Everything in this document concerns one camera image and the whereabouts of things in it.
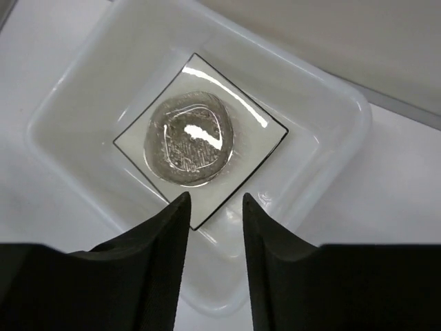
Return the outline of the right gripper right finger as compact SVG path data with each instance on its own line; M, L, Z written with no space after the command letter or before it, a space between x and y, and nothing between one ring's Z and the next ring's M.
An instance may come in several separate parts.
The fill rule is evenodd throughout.
M438 244L314 246L243 197L255 330L439 330Z

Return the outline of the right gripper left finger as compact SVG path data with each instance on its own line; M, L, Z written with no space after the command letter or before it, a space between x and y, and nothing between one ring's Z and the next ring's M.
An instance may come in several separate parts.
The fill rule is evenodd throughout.
M1 245L2 330L172 330L191 198L89 251Z

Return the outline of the clear glass dish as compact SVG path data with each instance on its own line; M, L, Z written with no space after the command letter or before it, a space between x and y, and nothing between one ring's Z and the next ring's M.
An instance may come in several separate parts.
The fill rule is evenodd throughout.
M144 147L156 176L183 186L206 183L232 155L234 129L227 107L204 91L170 97L154 109Z

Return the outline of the square white plate black rim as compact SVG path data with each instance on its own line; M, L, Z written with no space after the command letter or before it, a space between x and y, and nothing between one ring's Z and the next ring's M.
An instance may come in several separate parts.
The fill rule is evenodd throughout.
M234 129L234 147L228 163L214 178L196 186L183 186L166 181L152 172L145 160L144 143L154 109L170 97L191 91L212 93L226 105ZM196 230L252 176L287 133L283 124L206 60L193 54L162 93L115 138L114 145L164 200L172 201L183 192L190 193L190 226Z

